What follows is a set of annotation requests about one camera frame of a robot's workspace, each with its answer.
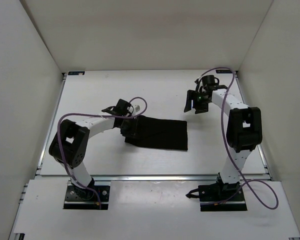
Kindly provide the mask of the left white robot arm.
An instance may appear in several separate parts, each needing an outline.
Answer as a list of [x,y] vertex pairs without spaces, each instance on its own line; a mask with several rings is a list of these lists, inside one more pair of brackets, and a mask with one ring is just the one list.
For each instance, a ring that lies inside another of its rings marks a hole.
[[107,130],[122,129],[139,113],[139,105],[128,103],[124,107],[105,108],[100,114],[67,113],[60,118],[48,152],[64,167],[81,198],[90,199],[97,193],[94,179],[83,163],[89,139]]

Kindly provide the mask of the black skirt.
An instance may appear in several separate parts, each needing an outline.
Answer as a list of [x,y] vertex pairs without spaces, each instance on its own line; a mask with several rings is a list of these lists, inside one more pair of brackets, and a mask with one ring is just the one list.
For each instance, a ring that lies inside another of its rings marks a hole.
[[125,142],[140,148],[188,150],[188,123],[184,120],[138,116],[137,137],[125,137]]

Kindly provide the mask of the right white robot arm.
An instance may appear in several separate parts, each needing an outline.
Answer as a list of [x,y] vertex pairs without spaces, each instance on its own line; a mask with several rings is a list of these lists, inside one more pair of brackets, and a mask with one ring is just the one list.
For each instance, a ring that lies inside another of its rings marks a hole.
[[222,134],[228,157],[214,187],[216,198],[226,200],[239,187],[240,172],[248,156],[262,142],[261,110],[244,104],[221,85],[203,92],[188,90],[184,112],[195,109],[196,114],[206,113],[210,103],[220,107],[221,114],[228,117]]

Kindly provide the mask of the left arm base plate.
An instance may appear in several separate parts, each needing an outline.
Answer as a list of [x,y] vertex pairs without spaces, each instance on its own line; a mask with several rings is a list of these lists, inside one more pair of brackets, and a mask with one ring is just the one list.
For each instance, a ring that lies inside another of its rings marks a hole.
[[110,198],[110,185],[95,185],[100,203],[94,192],[79,189],[71,183],[68,184],[63,208],[66,210],[108,210]]

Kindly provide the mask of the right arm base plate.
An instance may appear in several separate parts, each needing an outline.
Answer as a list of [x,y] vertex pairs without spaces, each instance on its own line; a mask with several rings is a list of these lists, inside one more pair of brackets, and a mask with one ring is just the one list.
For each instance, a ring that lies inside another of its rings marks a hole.
[[247,211],[245,195],[242,189],[220,191],[216,183],[199,185],[201,212],[244,212]]

